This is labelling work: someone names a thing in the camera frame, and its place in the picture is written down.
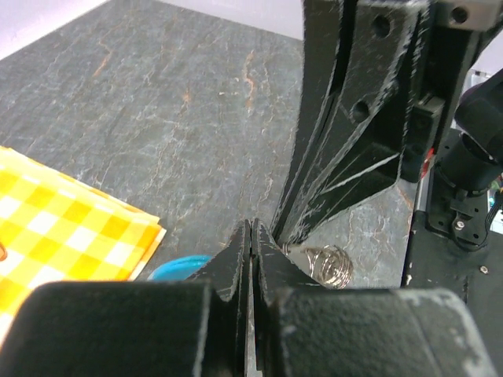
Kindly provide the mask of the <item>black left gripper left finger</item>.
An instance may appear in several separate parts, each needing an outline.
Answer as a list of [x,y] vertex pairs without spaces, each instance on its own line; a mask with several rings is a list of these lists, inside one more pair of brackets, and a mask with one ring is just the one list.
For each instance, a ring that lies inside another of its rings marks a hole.
[[37,287],[1,347],[4,376],[243,376],[251,226],[182,281]]

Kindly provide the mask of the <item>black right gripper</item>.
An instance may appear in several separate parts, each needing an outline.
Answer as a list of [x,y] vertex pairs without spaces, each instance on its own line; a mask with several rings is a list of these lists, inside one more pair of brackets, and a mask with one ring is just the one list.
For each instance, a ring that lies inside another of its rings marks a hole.
[[355,2],[342,90],[320,139],[305,211],[282,243],[303,242],[390,188],[401,165],[401,178],[417,183],[439,154],[468,70],[502,30],[501,1],[430,1],[429,13],[426,1]]

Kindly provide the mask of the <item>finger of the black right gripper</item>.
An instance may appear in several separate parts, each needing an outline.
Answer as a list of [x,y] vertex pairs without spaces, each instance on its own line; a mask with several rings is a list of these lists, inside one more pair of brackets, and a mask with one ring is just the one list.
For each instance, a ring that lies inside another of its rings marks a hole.
[[303,85],[288,176],[271,225],[286,240],[307,205],[311,170],[342,90],[353,42],[355,1],[303,2]]

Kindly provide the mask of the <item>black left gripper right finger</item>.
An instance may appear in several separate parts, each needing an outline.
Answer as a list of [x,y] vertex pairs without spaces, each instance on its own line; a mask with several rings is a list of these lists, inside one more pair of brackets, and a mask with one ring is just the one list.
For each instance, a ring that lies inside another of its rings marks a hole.
[[265,376],[495,376],[452,291],[323,287],[251,226],[255,351]]

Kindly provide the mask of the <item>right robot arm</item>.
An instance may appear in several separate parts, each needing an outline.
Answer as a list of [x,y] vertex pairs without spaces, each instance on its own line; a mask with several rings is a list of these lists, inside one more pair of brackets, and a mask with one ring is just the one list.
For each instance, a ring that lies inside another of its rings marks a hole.
[[452,123],[502,162],[502,82],[465,76],[502,30],[499,1],[305,1],[303,89],[278,243],[418,181]]

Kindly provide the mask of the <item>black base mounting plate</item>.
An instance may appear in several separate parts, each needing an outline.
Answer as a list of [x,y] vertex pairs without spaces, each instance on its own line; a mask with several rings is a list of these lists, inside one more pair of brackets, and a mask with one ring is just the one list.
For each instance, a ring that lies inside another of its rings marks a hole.
[[479,326],[502,322],[502,191],[472,195],[445,181],[435,164],[424,180],[423,210],[411,225],[404,287],[444,287],[468,305]]

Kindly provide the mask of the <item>yellow checkered cloth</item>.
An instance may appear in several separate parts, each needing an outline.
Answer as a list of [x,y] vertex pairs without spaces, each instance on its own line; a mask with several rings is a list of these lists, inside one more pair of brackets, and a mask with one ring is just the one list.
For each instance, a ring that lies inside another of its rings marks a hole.
[[166,233],[157,216],[1,149],[1,332],[37,287],[133,280]]

